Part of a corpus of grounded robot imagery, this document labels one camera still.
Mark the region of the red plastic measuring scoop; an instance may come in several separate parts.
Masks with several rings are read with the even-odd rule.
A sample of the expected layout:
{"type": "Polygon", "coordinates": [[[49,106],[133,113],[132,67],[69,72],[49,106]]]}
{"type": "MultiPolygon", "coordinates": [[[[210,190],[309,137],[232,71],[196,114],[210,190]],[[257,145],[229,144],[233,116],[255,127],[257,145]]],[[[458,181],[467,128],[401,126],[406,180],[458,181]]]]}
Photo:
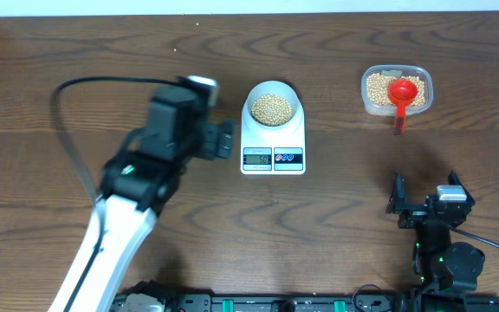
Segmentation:
{"type": "Polygon", "coordinates": [[[387,94],[396,107],[394,134],[402,136],[405,130],[406,108],[414,102],[418,88],[410,80],[397,79],[389,85],[387,94]]]}

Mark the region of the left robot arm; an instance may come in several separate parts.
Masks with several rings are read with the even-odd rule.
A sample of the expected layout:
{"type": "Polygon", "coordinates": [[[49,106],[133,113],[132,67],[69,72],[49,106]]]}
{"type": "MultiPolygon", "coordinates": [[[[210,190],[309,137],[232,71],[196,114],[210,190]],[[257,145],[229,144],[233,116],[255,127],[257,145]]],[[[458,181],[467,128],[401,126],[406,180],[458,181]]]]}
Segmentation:
{"type": "Polygon", "coordinates": [[[227,159],[235,124],[208,121],[217,82],[190,75],[161,81],[144,127],[104,165],[86,234],[50,308],[107,311],[126,271],[193,158],[227,159]]]}

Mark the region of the light blue round bowl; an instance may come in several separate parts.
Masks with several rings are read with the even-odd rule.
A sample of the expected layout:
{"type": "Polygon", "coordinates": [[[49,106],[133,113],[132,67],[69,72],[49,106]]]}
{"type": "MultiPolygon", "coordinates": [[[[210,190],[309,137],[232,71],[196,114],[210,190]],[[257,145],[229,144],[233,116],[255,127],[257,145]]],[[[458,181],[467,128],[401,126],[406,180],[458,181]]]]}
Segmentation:
{"type": "Polygon", "coordinates": [[[281,81],[264,81],[253,87],[253,89],[249,92],[246,102],[244,103],[242,117],[243,121],[246,124],[250,126],[258,126],[264,128],[279,128],[279,127],[267,127],[258,123],[250,113],[250,108],[254,103],[254,101],[266,94],[280,95],[281,97],[288,100],[289,104],[292,107],[292,118],[287,123],[279,127],[286,127],[288,125],[292,125],[300,117],[300,114],[302,113],[301,102],[294,89],[292,89],[288,84],[281,81]]]}

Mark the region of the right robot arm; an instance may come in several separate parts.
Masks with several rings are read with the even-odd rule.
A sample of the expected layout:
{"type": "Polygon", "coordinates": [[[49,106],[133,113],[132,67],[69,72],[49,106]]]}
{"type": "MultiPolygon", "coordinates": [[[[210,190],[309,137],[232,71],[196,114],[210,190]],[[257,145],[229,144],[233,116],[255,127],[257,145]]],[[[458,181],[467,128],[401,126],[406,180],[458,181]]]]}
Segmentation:
{"type": "Polygon", "coordinates": [[[421,284],[401,301],[406,311],[466,310],[466,296],[477,288],[484,253],[465,242],[452,242],[450,232],[464,223],[476,203],[455,172],[446,185],[428,195],[422,204],[406,202],[405,180],[393,176],[386,211],[399,216],[398,227],[415,231],[412,265],[421,284]]]}

